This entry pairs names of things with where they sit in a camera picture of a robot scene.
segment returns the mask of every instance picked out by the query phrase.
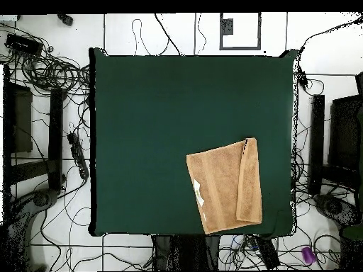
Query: power strip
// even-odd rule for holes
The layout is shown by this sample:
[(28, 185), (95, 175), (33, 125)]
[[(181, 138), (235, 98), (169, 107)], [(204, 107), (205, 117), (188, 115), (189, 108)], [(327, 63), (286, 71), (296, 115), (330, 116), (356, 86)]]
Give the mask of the power strip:
[(72, 146), (71, 153), (74, 161), (78, 166), (79, 175), (81, 176), (81, 179), (86, 180), (89, 178), (89, 171), (86, 165), (86, 160), (84, 159), (81, 143), (79, 142), (78, 137), (74, 133), (68, 134), (67, 139), (69, 144)]

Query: green table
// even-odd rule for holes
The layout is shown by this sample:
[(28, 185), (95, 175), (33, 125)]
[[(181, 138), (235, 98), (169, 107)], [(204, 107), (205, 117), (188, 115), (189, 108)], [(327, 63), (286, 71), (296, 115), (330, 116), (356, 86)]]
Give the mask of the green table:
[(256, 137), (262, 224), (221, 234), (290, 234), (296, 55), (131, 57), (90, 49), (89, 231), (203, 234), (186, 155)]

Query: folded towel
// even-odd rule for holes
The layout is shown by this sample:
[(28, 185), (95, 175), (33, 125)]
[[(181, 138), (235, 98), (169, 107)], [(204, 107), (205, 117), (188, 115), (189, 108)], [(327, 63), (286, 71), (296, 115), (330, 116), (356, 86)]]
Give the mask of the folded towel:
[(256, 139), (186, 156), (204, 232), (262, 221)]

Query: towel label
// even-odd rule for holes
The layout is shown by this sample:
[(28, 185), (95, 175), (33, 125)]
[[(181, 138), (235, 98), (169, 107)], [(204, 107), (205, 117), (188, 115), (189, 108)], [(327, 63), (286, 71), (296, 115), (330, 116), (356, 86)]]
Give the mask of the towel label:
[(199, 204), (203, 206), (204, 200), (201, 197), (201, 192), (199, 191), (200, 187), (201, 185), (199, 184), (199, 182), (194, 179), (194, 192), (196, 193), (196, 199)]

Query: purple object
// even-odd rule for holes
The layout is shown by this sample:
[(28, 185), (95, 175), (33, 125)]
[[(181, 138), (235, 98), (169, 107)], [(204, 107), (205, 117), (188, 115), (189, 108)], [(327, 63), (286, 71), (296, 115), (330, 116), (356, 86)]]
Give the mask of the purple object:
[(301, 252), (303, 254), (303, 260), (305, 261), (305, 263), (312, 264), (316, 262), (316, 257), (314, 253), (311, 251), (310, 247), (302, 248)]

